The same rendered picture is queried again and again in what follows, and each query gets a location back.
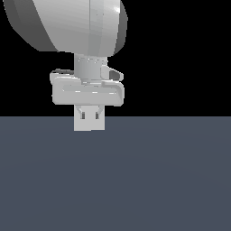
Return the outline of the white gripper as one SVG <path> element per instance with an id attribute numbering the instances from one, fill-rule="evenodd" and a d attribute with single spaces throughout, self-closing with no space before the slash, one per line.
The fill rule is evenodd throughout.
<path id="1" fill-rule="evenodd" d="M 84 120 L 85 111 L 81 106 L 98 106 L 96 119 L 100 118 L 105 106 L 121 106 L 124 103 L 125 89 L 119 81 L 97 80 L 82 83 L 81 79 L 69 73 L 52 72 L 52 101 L 56 105 L 75 106 L 75 117 Z"/>

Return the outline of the white charger block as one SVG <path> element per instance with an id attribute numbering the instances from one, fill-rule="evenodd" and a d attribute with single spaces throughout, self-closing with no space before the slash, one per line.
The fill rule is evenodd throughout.
<path id="1" fill-rule="evenodd" d="M 75 131 L 93 131 L 105 129 L 105 109 L 101 113 L 100 118 L 96 119 L 96 111 L 98 106 L 81 106 L 85 111 L 85 119 L 80 120 L 75 117 L 74 106 L 74 130 Z"/>

